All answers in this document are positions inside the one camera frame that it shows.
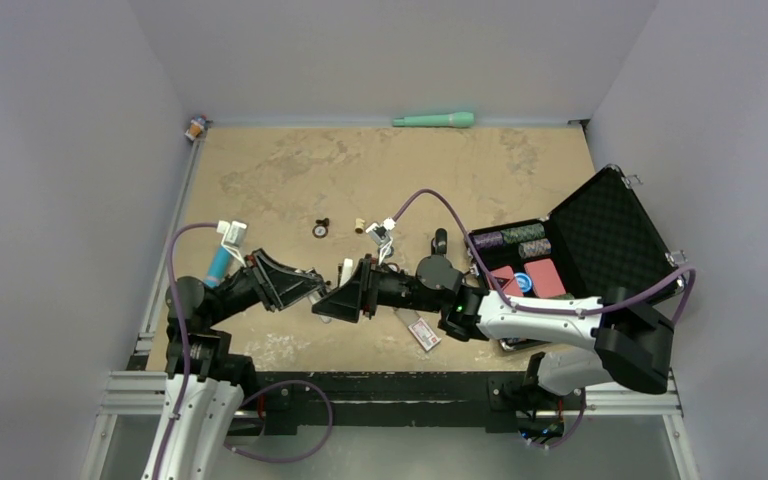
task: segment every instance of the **white wall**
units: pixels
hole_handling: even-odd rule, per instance
[[[768,2],[661,0],[589,133],[702,269],[673,366],[704,478],[768,478]]]
[[[131,0],[184,107],[266,124],[589,118],[657,0]]]
[[[187,147],[125,0],[0,0],[0,478],[77,478]]]

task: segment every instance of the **case lid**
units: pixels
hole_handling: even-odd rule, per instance
[[[675,270],[666,245],[616,165],[608,165],[549,214],[587,292],[641,292]],[[678,283],[650,303],[677,293]]]

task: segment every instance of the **small round object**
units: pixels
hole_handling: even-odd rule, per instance
[[[522,290],[522,293],[528,293],[531,291],[531,288],[534,286],[534,283],[531,281],[531,277],[520,272],[515,273],[514,277],[516,277],[517,285],[519,285],[519,289]]]
[[[328,227],[325,225],[319,224],[315,227],[313,227],[313,236],[316,238],[325,238],[325,236],[328,235]]]

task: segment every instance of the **blue poker chip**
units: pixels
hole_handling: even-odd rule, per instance
[[[528,293],[531,291],[531,287],[533,286],[531,277],[524,273],[515,273],[514,277],[516,277],[517,285],[519,285],[519,289],[522,290],[522,293]]]

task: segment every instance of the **black base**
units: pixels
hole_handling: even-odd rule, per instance
[[[365,427],[473,427],[510,433],[529,421],[497,401],[495,385],[521,383],[524,372],[260,372],[258,382],[306,380],[320,387],[334,425]],[[267,395],[266,434],[294,435],[300,425],[326,425],[321,397],[302,386]],[[577,410],[579,397],[564,399]]]

